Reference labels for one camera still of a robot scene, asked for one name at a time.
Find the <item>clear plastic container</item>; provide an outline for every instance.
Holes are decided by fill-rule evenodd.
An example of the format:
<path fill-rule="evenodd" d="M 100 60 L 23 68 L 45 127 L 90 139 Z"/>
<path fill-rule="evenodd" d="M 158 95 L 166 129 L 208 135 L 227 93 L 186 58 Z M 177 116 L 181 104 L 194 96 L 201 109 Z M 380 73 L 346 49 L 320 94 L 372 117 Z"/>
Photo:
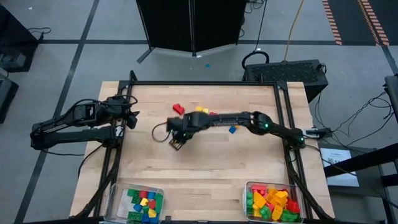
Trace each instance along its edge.
<path fill-rule="evenodd" d="M 122 223 L 122 224 L 132 223 L 132 222 L 129 222 L 129 220 L 127 219 L 127 216 L 128 216 L 129 212 L 136 212 L 136 211 L 133 208 L 133 206 L 134 206 L 134 204 L 132 203 L 133 197 L 127 195 L 127 192 L 129 189 L 145 190 L 148 192 L 155 192 L 157 194 L 161 194 L 163 196 L 162 209 L 157 214 L 157 217 L 162 216 L 162 211 L 164 209 L 163 208 L 164 191 L 162 189 L 146 187 L 146 186 L 141 186 L 141 185 L 135 185 L 135 184 L 116 183 L 116 184 L 112 185 L 111 192 L 106 201 L 106 210 L 105 210 L 105 214 L 104 214 L 105 221 Z"/>
<path fill-rule="evenodd" d="M 266 192 L 265 193 L 267 193 L 267 194 L 269 193 L 270 189 L 276 189 L 278 191 L 282 191 L 282 190 L 286 191 L 288 193 L 289 200 L 297 202 L 298 206 L 300 207 L 300 212 L 297 213 L 297 217 L 294 218 L 294 220 L 282 221 L 282 216 L 281 216 L 278 220 L 275 221 L 275 220 L 272 219 L 272 217 L 268 218 L 268 219 L 264 219 L 263 217 L 255 217 L 254 214 L 250 214 L 250 213 L 248 214 L 248 211 L 247 211 L 247 207 L 248 207 L 248 205 L 247 205 L 247 193 L 248 192 L 252 192 L 253 193 L 252 186 L 254 186 L 254 185 L 261 186 L 261 187 L 266 187 Z M 269 184 L 269 183 L 262 183 L 262 182 L 248 182 L 248 183 L 246 183 L 246 186 L 245 186 L 245 188 L 243 190 L 242 202 L 243 202 L 244 214 L 245 214 L 246 218 L 249 221 L 263 222 L 263 223 L 302 223 L 303 222 L 303 218 L 302 218 L 303 215 L 304 215 L 303 198 L 302 198 L 301 191 L 299 191 L 299 188 L 297 186 L 295 186 L 295 185 Z M 294 217 L 295 216 L 295 215 L 289 216 L 289 213 L 290 214 L 294 214 L 294 213 L 291 213 L 290 211 L 286 212 L 286 211 L 288 211 L 286 209 L 286 206 L 284 208 L 282 208 L 282 209 L 283 209 L 283 213 L 287 214 L 287 216 L 285 216 L 285 217 L 289 218 L 289 217 Z"/>

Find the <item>wooden table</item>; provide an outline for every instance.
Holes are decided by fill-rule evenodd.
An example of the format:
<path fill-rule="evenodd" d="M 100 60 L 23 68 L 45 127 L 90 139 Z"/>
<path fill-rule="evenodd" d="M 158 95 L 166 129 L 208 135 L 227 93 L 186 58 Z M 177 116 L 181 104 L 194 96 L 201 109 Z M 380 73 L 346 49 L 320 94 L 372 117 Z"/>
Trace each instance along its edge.
<path fill-rule="evenodd" d="M 298 128 L 313 126 L 302 83 L 289 83 L 289 95 Z M 118 82 L 103 82 L 100 100 L 117 93 Z M 177 116 L 172 105 L 180 103 L 185 111 L 196 106 L 215 113 L 262 111 L 278 123 L 273 88 L 270 86 L 133 86 L 139 100 L 132 111 L 140 111 L 137 126 L 127 129 L 119 167 L 118 182 L 148 185 L 163 189 L 165 204 L 161 219 L 244 221 L 242 193 L 248 181 L 288 184 L 282 141 L 270 134 L 256 136 L 246 128 L 234 134 L 228 127 L 211 128 L 197 133 L 178 152 L 168 141 L 152 140 L 152 128 Z M 280 92 L 285 109 L 283 94 Z M 285 123 L 289 123 L 286 112 Z M 165 128 L 157 129 L 158 138 Z M 318 146 L 315 140 L 306 144 Z M 86 155 L 99 143 L 89 142 Z M 77 214 L 93 196 L 100 181 L 105 150 L 88 159 L 80 174 L 70 215 Z M 320 153 L 311 148 L 301 151 L 308 189 L 323 209 L 334 217 L 323 173 Z M 103 200 L 101 214 L 104 212 Z"/>

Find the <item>white paper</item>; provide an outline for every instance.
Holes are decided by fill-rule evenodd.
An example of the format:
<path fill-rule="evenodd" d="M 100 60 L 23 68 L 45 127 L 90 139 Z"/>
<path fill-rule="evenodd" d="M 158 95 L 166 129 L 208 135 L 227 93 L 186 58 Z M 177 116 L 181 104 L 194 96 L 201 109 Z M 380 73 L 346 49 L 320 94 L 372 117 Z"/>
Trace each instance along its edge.
<path fill-rule="evenodd" d="M 119 209 L 118 209 L 118 217 L 127 218 L 129 212 L 134 211 L 134 204 L 131 203 L 132 197 L 127 195 L 127 191 L 129 189 L 124 189 L 122 198 L 120 200 Z"/>
<path fill-rule="evenodd" d="M 345 161 L 351 158 L 349 150 L 341 149 L 326 149 L 321 148 L 322 159 L 329 161 L 332 164 L 336 164 L 341 161 Z M 329 163 L 322 161 L 323 166 L 330 166 Z M 327 178 L 328 185 L 330 186 L 345 186 L 345 187 L 359 187 L 358 179 L 351 174 L 341 174 L 334 177 Z"/>

